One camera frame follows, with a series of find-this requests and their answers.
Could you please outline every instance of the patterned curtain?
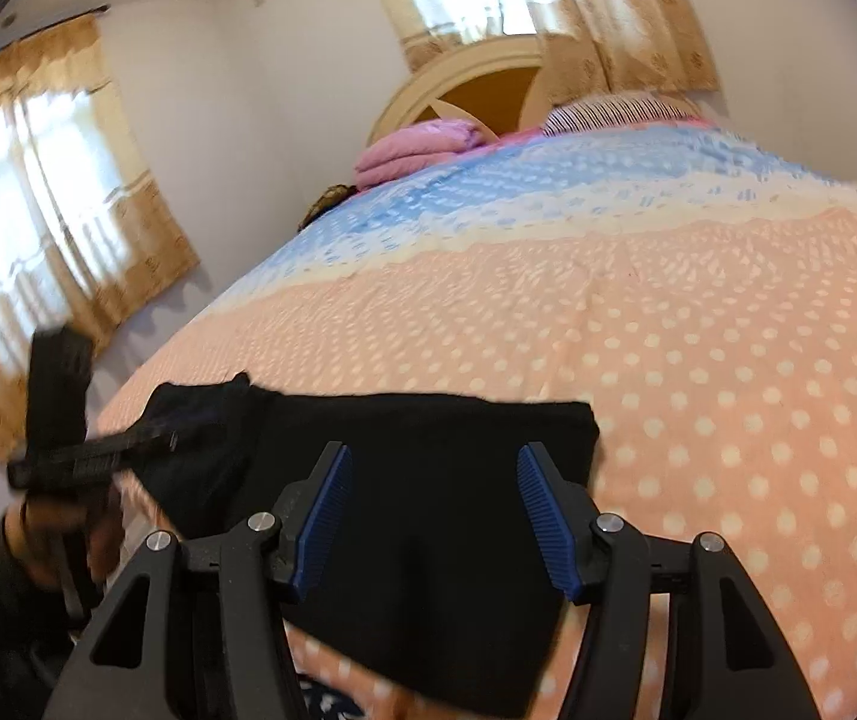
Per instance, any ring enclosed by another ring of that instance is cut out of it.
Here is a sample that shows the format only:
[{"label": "patterned curtain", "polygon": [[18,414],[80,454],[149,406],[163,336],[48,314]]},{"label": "patterned curtain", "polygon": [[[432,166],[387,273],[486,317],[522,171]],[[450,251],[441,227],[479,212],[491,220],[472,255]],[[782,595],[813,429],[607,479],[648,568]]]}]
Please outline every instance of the patterned curtain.
[{"label": "patterned curtain", "polygon": [[32,333],[103,349],[198,264],[129,132],[94,17],[0,52],[0,460],[24,433]]},{"label": "patterned curtain", "polygon": [[382,0],[413,71],[499,34],[536,33],[553,103],[652,89],[717,90],[688,0]]}]

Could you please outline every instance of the curtain floral pattern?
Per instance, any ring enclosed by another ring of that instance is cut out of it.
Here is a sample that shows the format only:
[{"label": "curtain floral pattern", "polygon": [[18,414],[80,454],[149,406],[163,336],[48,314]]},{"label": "curtain floral pattern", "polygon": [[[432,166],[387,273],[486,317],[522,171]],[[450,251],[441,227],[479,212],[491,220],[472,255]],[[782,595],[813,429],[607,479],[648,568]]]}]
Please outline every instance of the curtain floral pattern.
[{"label": "curtain floral pattern", "polygon": [[24,434],[32,333],[103,349],[198,264],[106,73],[94,17],[0,52],[0,461]]},{"label": "curtain floral pattern", "polygon": [[413,71],[454,47],[533,32],[556,104],[635,89],[718,89],[688,0],[382,1]]}]

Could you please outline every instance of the human hand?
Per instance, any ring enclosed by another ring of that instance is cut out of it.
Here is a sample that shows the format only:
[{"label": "human hand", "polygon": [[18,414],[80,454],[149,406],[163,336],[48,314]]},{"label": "human hand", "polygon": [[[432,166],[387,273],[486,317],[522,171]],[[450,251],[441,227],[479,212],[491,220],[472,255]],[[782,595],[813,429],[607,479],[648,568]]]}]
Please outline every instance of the human hand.
[{"label": "human hand", "polygon": [[5,541],[31,580],[42,589],[58,589],[59,574],[48,551],[53,536],[86,527],[89,543],[89,572],[100,583],[118,566],[125,538],[118,491],[112,488],[108,504],[94,511],[79,503],[57,498],[32,497],[5,512]]}]

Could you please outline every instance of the bedspread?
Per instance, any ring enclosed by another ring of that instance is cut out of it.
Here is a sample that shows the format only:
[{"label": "bedspread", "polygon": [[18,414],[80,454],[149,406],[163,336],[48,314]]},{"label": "bedspread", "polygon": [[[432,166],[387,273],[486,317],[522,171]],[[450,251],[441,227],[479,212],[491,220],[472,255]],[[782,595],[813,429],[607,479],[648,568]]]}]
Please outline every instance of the bedspread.
[{"label": "bedspread", "polygon": [[[100,425],[134,421],[162,381],[243,368],[313,394],[587,400],[599,507],[671,538],[722,533],[823,715],[857,713],[857,186],[693,125],[423,170],[238,281]],[[638,717],[657,716],[666,601],[652,599]],[[557,716],[584,621],[566,613],[531,717]],[[290,640],[375,716],[458,714]]]}]

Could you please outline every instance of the metal screw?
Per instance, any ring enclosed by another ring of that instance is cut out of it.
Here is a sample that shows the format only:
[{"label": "metal screw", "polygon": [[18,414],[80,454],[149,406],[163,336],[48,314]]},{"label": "metal screw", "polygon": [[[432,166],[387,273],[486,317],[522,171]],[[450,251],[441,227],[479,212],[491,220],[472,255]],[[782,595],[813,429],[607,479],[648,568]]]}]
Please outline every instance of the metal screw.
[{"label": "metal screw", "polygon": [[724,549],[724,538],[718,533],[702,533],[698,536],[698,543],[705,552],[721,552]]},{"label": "metal screw", "polygon": [[172,543],[172,535],[168,531],[156,531],[145,539],[145,543],[152,552],[161,552]]},{"label": "metal screw", "polygon": [[258,512],[249,517],[249,528],[256,533],[267,531],[275,524],[275,517],[272,517],[268,512]]},{"label": "metal screw", "polygon": [[625,527],[625,520],[617,514],[611,514],[610,512],[608,514],[599,514],[598,519],[595,521],[598,523],[598,527],[605,533],[618,533],[618,531]]}]

